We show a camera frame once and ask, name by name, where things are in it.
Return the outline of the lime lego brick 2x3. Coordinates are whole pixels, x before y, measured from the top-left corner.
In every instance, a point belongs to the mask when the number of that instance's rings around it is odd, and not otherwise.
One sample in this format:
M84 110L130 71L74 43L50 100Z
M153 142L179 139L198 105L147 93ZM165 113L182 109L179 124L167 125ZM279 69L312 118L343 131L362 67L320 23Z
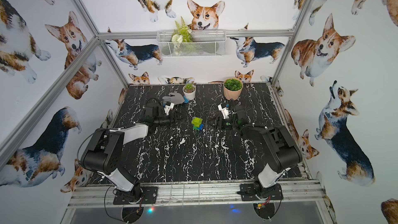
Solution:
M199 127L203 122L203 119L198 118L198 117L194 117L191 121L191 123L193 124L193 126Z

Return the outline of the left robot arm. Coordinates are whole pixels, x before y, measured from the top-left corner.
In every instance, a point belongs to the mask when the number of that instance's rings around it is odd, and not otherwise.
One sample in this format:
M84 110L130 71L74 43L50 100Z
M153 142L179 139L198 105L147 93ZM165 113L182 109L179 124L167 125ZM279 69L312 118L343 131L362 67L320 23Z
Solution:
M86 140L89 141L77 161L84 169L107 178L116 189L118 197L136 203L144 198L139 179L123 166L123 146L143 139L158 126L169 126L186 119L186 115L174 110L173 103L161 103L158 99L147 101L138 122L128 127L98 128Z

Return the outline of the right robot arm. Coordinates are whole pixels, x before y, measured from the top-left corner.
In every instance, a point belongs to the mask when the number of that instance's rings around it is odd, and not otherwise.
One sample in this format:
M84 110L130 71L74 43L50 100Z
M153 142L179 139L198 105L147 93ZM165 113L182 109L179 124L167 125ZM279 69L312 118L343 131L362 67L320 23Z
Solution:
M259 199L270 197L280 186L278 180L303 160L296 141L284 125L268 128L250 123L245 108L237 105L234 100L221 103L217 108L222 115L212 119L211 125L214 128L233 130L235 136L259 143L265 153L266 165L252 184L253 188L241 190L238 194Z

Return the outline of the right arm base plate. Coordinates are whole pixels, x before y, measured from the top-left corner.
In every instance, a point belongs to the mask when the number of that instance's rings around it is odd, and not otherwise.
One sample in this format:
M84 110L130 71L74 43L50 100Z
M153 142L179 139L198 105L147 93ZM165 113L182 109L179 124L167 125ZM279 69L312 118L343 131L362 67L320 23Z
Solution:
M239 191L242 201L265 201L283 200L282 187L280 184L275 184L271 187L264 188L259 182L255 181L251 184L240 184Z

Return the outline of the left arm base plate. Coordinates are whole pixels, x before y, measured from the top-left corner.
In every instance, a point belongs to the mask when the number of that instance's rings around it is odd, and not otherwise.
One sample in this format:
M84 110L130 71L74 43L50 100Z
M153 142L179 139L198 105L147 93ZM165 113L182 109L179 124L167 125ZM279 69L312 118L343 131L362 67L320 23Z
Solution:
M155 204L158 195L158 187L134 187L131 191L114 191L114 205L126 204Z

